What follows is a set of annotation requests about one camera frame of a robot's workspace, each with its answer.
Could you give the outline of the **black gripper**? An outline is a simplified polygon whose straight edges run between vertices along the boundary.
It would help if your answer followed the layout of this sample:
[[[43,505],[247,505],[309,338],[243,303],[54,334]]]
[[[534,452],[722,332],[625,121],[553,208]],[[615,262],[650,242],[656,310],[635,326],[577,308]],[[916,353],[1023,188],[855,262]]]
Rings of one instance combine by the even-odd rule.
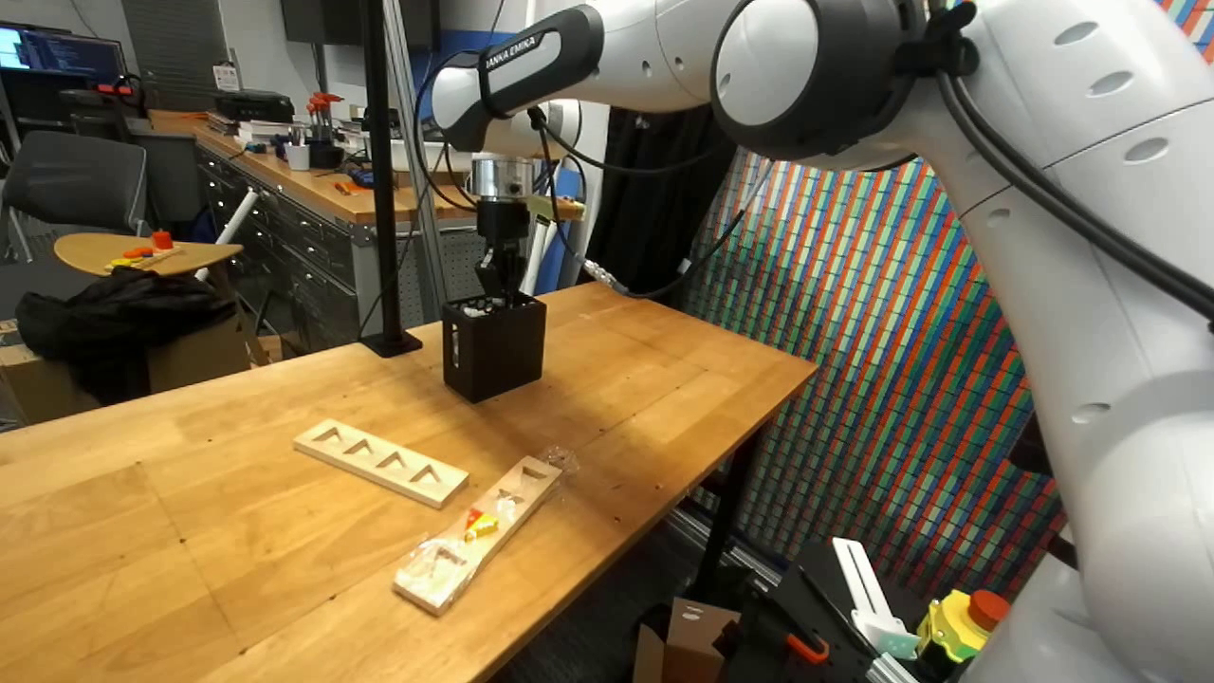
[[[479,235],[487,238],[487,250],[474,267],[482,290],[491,297],[515,299],[529,270],[529,208],[520,200],[479,200]]]

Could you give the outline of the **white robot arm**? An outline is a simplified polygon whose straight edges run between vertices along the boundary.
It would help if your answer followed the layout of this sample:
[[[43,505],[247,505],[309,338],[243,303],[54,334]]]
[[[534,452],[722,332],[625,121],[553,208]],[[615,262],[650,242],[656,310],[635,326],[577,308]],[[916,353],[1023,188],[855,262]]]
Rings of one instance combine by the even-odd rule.
[[[553,0],[435,74],[463,154],[545,98],[706,106],[768,161],[926,161],[1023,356],[1075,555],[981,683],[1214,683],[1214,74],[1158,0]]]

